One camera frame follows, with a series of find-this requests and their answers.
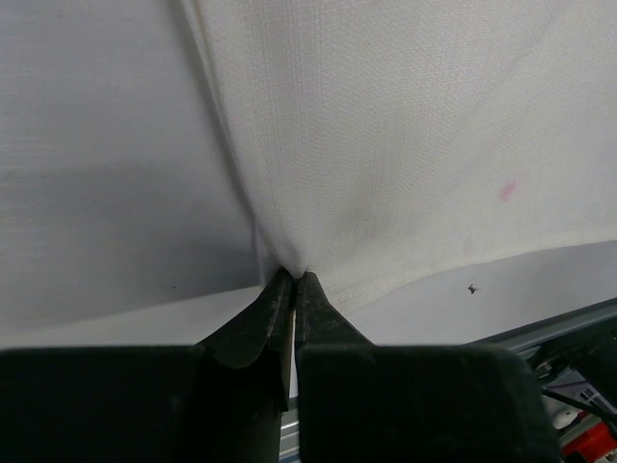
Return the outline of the white cloth napkin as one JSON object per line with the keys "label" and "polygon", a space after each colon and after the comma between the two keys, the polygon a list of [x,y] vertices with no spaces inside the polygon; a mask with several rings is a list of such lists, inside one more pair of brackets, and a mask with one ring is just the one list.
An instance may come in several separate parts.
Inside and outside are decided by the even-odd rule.
{"label": "white cloth napkin", "polygon": [[4,325],[615,237],[612,1],[1,5]]}

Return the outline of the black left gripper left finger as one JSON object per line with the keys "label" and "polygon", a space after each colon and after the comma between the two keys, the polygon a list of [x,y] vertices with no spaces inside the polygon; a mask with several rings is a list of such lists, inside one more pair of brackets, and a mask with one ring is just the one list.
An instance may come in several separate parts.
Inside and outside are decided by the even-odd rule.
{"label": "black left gripper left finger", "polygon": [[276,462],[288,410],[294,280],[281,269],[257,298],[200,343],[197,462]]}

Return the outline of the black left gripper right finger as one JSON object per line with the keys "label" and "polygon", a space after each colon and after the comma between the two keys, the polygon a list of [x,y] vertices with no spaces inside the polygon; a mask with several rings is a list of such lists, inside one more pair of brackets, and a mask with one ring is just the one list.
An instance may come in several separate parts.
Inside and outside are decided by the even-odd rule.
{"label": "black left gripper right finger", "polygon": [[297,282],[295,361],[298,377],[300,458],[303,462],[350,462],[362,421],[354,368],[372,343],[329,301],[307,272]]}

